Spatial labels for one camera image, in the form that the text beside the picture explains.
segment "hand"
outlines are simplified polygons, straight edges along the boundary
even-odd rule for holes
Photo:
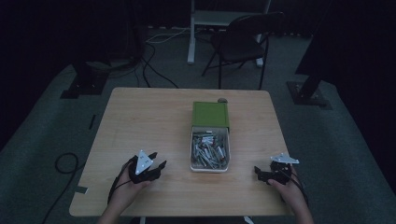
[[[293,180],[298,183],[298,179],[295,175],[296,171],[294,167],[291,166],[291,172],[294,175],[291,176]],[[268,183],[273,186],[282,196],[283,200],[291,207],[294,215],[296,216],[297,223],[314,223],[311,212],[309,211],[308,205],[305,202],[305,198],[300,189],[293,183],[289,181],[286,185],[282,185],[274,179],[269,179]]]
[[[134,198],[140,190],[150,184],[150,181],[134,184],[129,177],[128,170],[129,169],[127,167],[120,176],[119,182],[117,183],[117,186],[119,187],[114,190],[111,200],[108,203],[105,212],[99,218],[98,223],[118,223],[118,218],[121,213],[134,202]]]

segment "box lid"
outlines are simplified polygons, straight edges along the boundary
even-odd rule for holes
[[[229,128],[227,103],[194,102],[192,126]]]

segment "gray carpet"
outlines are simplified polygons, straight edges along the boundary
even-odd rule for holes
[[[150,34],[162,32],[177,31],[151,30]],[[198,36],[209,38],[204,32]],[[319,224],[396,223],[395,195],[335,87],[320,84],[332,110],[295,105],[291,100],[286,81],[306,79],[294,72],[309,42],[300,37],[273,36],[263,88],[272,96],[290,155],[301,161],[297,170],[306,185],[314,220]],[[188,45],[187,35],[153,44],[156,51],[150,64],[180,88],[216,89],[216,69],[201,77],[212,48],[205,41],[197,41],[195,64],[188,65]],[[147,47],[146,60],[151,52]],[[146,73],[151,87],[174,88],[150,69],[147,68]],[[41,223],[71,176],[55,170],[58,156],[73,152],[82,164],[89,155],[111,91],[115,87],[147,87],[140,65],[135,72],[112,73],[102,95],[60,99],[74,77],[73,68],[68,66],[53,79],[29,117],[1,151],[0,223]],[[247,63],[239,70],[230,66],[224,69],[222,86],[223,89],[256,90],[259,78],[260,69],[254,63]],[[91,124],[93,115],[96,119]],[[71,157],[60,161],[60,168],[65,171],[73,169],[74,165]],[[49,214],[47,223],[95,223],[97,217],[71,217],[68,212],[80,175],[81,170]],[[234,223],[233,220],[241,219],[223,220],[214,222]],[[292,217],[254,217],[253,220],[256,224],[294,223]],[[120,223],[129,221],[129,217],[123,217]],[[148,223],[171,222],[194,223],[191,218],[148,219]]]

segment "metal chair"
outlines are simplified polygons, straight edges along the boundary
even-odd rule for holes
[[[219,32],[210,37],[210,43],[215,52],[210,58],[202,76],[207,69],[219,68],[219,89],[221,89],[221,67],[224,65],[241,63],[241,68],[245,62],[262,58],[262,76],[260,78],[259,90],[262,89],[265,63],[268,54],[270,34],[278,31],[283,21],[283,12],[273,12],[268,14],[243,16],[233,20],[226,28],[226,31]],[[262,35],[258,42],[255,38]],[[210,66],[216,54],[219,55],[219,65]]]

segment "chair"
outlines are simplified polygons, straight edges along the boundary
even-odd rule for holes
[[[247,61],[262,58],[262,76],[259,85],[259,90],[261,90],[269,47],[268,37],[271,33],[278,31],[283,18],[284,14],[282,12],[243,16],[233,20],[226,28],[226,31],[212,35],[210,37],[210,43],[215,52],[202,76],[205,75],[207,69],[218,67],[219,89],[221,89],[222,66],[241,63],[238,67],[241,68]],[[255,38],[257,35],[262,35],[260,42]],[[210,66],[216,54],[219,55],[219,65]]]

